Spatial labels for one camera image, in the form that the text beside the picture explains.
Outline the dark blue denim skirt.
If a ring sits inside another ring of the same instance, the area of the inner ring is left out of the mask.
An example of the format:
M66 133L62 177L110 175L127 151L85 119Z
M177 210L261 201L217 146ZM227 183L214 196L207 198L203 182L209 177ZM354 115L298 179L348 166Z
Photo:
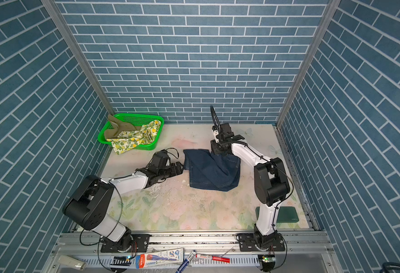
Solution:
M184 155L190 187L228 192L239 185L241 160L235 155L216 155L205 149L187 149Z

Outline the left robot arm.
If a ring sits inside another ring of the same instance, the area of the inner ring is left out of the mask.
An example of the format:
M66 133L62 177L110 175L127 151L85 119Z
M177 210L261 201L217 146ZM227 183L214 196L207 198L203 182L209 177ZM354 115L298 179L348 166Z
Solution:
M172 162L167 150L153 154L144 168L138 168L131 175L103 179L89 175L83 179L62 212L84 230L99 234L115 243L120 249L127 249L132 241L131 230L120 223L121 216L114 219L108 213L111 199L121 198L124 193L149 188L170 177L181 175L184 165Z

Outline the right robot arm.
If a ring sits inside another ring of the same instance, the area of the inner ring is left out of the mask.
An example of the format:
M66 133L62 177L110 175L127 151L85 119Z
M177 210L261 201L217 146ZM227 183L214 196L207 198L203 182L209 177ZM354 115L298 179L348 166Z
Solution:
M251 147L241 135L235 135L230 125L212 126L212 152L235 155L253 168L254 189L262 203L255 224L255 237L266 241L277 235L277 218L283 201L290 193L290 183L280 158L270 158Z

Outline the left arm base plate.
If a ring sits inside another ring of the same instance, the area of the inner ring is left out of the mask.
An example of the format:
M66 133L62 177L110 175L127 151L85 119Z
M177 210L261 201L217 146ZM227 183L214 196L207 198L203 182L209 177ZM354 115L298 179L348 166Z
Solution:
M118 242L102 239L100 252L102 253L145 253L150 242L150 234L124 235Z

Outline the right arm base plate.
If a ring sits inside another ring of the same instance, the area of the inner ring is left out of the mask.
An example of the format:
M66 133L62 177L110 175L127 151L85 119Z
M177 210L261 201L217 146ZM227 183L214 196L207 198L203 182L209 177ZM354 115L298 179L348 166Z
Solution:
M261 235L260 233L238 233L235 238L241 252L276 252L285 251L286 249L282 234L278 232L274 232L270 235Z

